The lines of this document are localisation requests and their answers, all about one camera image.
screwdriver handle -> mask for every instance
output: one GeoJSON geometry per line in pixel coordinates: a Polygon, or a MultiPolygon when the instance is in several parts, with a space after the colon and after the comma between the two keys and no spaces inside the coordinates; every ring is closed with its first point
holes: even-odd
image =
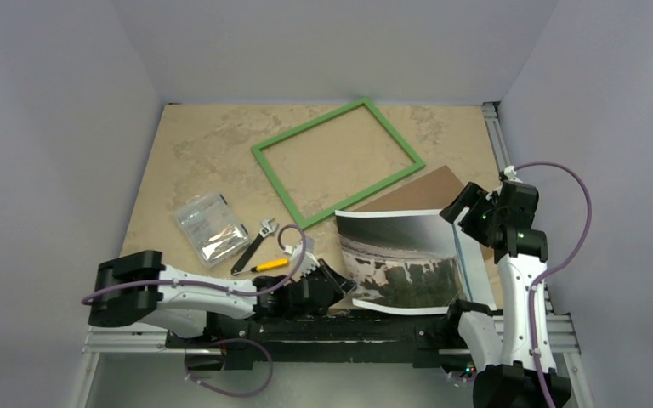
{"type": "Polygon", "coordinates": [[[277,269],[277,268],[281,268],[281,267],[284,267],[284,266],[287,266],[287,265],[289,265],[289,259],[282,258],[282,259],[277,259],[277,260],[274,260],[274,261],[271,261],[271,262],[262,263],[260,265],[257,265],[255,267],[251,268],[250,270],[252,272],[265,272],[266,270],[277,269]]]}

gray wall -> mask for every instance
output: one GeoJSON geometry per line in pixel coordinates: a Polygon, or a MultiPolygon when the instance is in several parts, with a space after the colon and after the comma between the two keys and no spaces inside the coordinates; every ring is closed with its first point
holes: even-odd
{"type": "Polygon", "coordinates": [[[0,406],[65,406],[160,103],[106,0],[0,0],[0,406]]]}
{"type": "Polygon", "coordinates": [[[113,0],[171,101],[481,104],[517,77],[556,0],[113,0]]]}
{"type": "MultiPolygon", "coordinates": [[[[594,200],[586,246],[554,278],[597,406],[653,406],[653,1],[561,0],[500,107],[513,162],[573,167],[594,200]]],[[[559,262],[584,200],[569,176],[524,171],[559,262]]]]}

beige marble surface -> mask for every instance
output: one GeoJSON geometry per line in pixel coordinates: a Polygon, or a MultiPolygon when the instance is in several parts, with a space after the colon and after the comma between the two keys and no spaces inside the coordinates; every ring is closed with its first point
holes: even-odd
{"type": "MultiPolygon", "coordinates": [[[[336,105],[167,105],[129,222],[122,255],[145,249],[163,252],[163,262],[199,275],[230,277],[232,258],[211,269],[198,259],[172,213],[190,198],[221,192],[254,237],[262,219],[281,225],[292,218],[250,150],[257,144],[336,108],[336,105]]],[[[424,159],[424,170],[364,200],[369,202],[439,166],[448,165],[466,183],[497,186],[497,166],[479,107],[379,106],[402,137],[424,159]]],[[[265,151],[292,198],[307,216],[363,190],[407,166],[403,152],[355,111],[324,127],[265,151]]],[[[307,230],[315,253],[344,270],[332,219],[307,230]]],[[[285,233],[287,243],[298,235],[285,233]]],[[[276,238],[262,243],[250,266],[281,258],[276,238]]],[[[497,305],[502,304],[496,269],[487,265],[497,305]]],[[[272,275],[286,273],[288,269],[272,275]]]]}

wire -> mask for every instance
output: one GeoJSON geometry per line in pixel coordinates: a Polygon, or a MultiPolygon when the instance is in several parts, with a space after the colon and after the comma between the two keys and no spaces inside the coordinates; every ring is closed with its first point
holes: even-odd
{"type": "MultiPolygon", "coordinates": [[[[279,231],[279,235],[276,237],[276,241],[279,244],[279,247],[281,249],[284,249],[284,244],[281,242],[281,236],[284,233],[284,230],[289,230],[289,229],[295,229],[299,233],[299,235],[301,236],[301,240],[303,242],[302,250],[299,252],[297,262],[294,264],[294,267],[292,268],[292,270],[286,276],[284,276],[284,278],[282,280],[280,280],[277,284],[273,285],[272,287],[269,287],[267,289],[262,289],[261,291],[257,291],[257,292],[243,292],[243,291],[231,290],[230,288],[228,288],[226,286],[221,286],[221,285],[217,285],[215,283],[210,283],[210,282],[202,282],[202,281],[199,281],[199,280],[181,280],[179,282],[179,285],[181,285],[181,286],[207,287],[209,289],[214,289],[214,290],[221,291],[221,292],[227,292],[227,293],[230,292],[231,294],[234,294],[236,296],[251,296],[251,297],[262,296],[262,295],[265,295],[267,293],[271,293],[271,292],[281,288],[282,286],[286,285],[287,282],[292,281],[292,278],[294,277],[294,275],[297,273],[299,268],[301,268],[302,263],[304,262],[304,256],[306,254],[306,235],[304,234],[304,231],[301,228],[299,228],[296,224],[285,225],[279,231]]],[[[121,291],[121,290],[124,290],[124,289],[130,289],[130,288],[134,288],[134,287],[143,287],[143,286],[158,286],[158,285],[173,285],[173,281],[172,280],[166,280],[166,279],[152,279],[152,280],[137,280],[135,282],[120,283],[118,285],[109,286],[109,287],[106,287],[104,289],[100,289],[100,290],[98,290],[98,291],[96,291],[94,293],[91,293],[90,295],[84,297],[81,300],[81,304],[83,304],[85,306],[89,306],[89,305],[91,305],[91,303],[94,301],[95,298],[100,298],[100,297],[104,296],[105,294],[121,291]]],[[[237,397],[237,398],[253,397],[254,395],[264,391],[264,389],[267,386],[269,386],[269,383],[271,382],[271,378],[273,377],[273,374],[274,374],[274,361],[271,359],[271,354],[269,354],[269,351],[267,351],[267,349],[264,348],[264,346],[262,346],[261,344],[259,344],[257,342],[254,342],[253,340],[249,340],[247,338],[228,338],[228,339],[225,339],[225,340],[218,340],[217,342],[210,343],[208,345],[208,347],[211,348],[211,347],[219,346],[219,345],[222,345],[222,344],[239,343],[239,342],[247,343],[249,345],[252,345],[252,346],[256,347],[262,353],[264,353],[264,356],[266,356],[266,359],[269,361],[269,375],[266,377],[266,380],[264,380],[264,383],[261,386],[259,386],[258,388],[254,389],[253,391],[249,391],[247,393],[234,393],[234,392],[231,392],[231,391],[226,391],[224,389],[217,388],[217,387],[214,387],[213,385],[207,384],[207,383],[203,382],[202,380],[196,379],[195,377],[193,377],[189,373],[188,367],[185,366],[186,377],[188,379],[190,379],[192,382],[194,382],[194,383],[196,383],[198,385],[201,385],[204,388],[211,389],[212,391],[214,391],[216,393],[227,395],[227,396],[230,396],[230,397],[237,397]]]]}
{"type": "Polygon", "coordinates": [[[569,169],[567,166],[561,165],[559,163],[555,163],[552,161],[534,161],[531,163],[522,164],[520,166],[515,166],[514,170],[521,170],[523,168],[534,167],[534,166],[557,167],[568,172],[568,174],[570,174],[570,176],[572,176],[572,178],[574,178],[579,184],[580,188],[582,189],[582,193],[584,193],[584,199],[587,202],[587,219],[584,222],[584,229],[582,230],[582,235],[579,237],[579,241],[576,243],[574,249],[572,249],[570,255],[562,263],[560,263],[559,265],[553,268],[549,268],[545,270],[537,278],[535,278],[529,293],[528,308],[529,308],[529,321],[530,321],[530,334],[531,334],[531,349],[535,350],[533,351],[533,356],[534,356],[534,366],[537,369],[537,379],[539,380],[539,386],[542,389],[542,394],[544,395],[544,399],[547,401],[547,406],[549,408],[556,408],[554,401],[552,401],[552,395],[549,393],[549,387],[547,386],[547,379],[544,377],[544,373],[542,372],[541,355],[540,353],[536,352],[536,350],[539,349],[539,344],[537,344],[537,312],[535,310],[535,304],[534,304],[535,296],[537,294],[537,285],[542,283],[542,281],[544,281],[544,279],[547,278],[548,276],[554,275],[557,272],[564,269],[572,261],[572,259],[574,259],[576,253],[579,252],[579,250],[582,248],[582,244],[584,244],[584,240],[585,238],[587,238],[589,227],[592,225],[592,197],[589,195],[589,190],[587,189],[587,186],[584,184],[582,179],[578,175],[576,175],[575,172],[569,169]]]}
{"type": "Polygon", "coordinates": [[[184,362],[184,371],[186,371],[185,380],[188,379],[192,381],[194,384],[200,385],[204,388],[208,388],[214,391],[215,393],[219,393],[222,395],[226,395],[227,397],[234,397],[234,398],[253,397],[254,395],[261,393],[267,387],[269,387],[269,383],[271,383],[271,378],[274,376],[274,361],[271,359],[271,354],[269,354],[266,348],[261,344],[254,342],[253,340],[249,340],[248,338],[227,338],[225,340],[219,340],[217,342],[211,343],[207,347],[211,348],[211,347],[216,347],[228,343],[246,343],[249,344],[250,346],[254,346],[255,348],[259,349],[259,351],[261,351],[264,354],[264,357],[266,357],[267,361],[269,361],[269,374],[267,374],[266,379],[264,380],[264,382],[262,382],[260,386],[246,393],[235,393],[233,391],[227,391],[222,388],[214,387],[213,385],[203,382],[202,380],[191,375],[191,371],[189,371],[189,367],[186,365],[186,361],[184,362]]]}

yellow screwdriver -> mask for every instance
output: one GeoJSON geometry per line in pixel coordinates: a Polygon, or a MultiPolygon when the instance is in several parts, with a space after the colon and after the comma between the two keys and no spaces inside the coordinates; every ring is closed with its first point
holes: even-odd
{"type": "Polygon", "coordinates": [[[242,272],[237,272],[235,275],[243,274],[246,272],[253,272],[253,273],[265,272],[267,270],[283,268],[287,265],[289,265],[289,259],[287,258],[276,259],[274,261],[269,261],[267,263],[262,263],[260,265],[254,266],[251,269],[243,270],[242,272]]]}

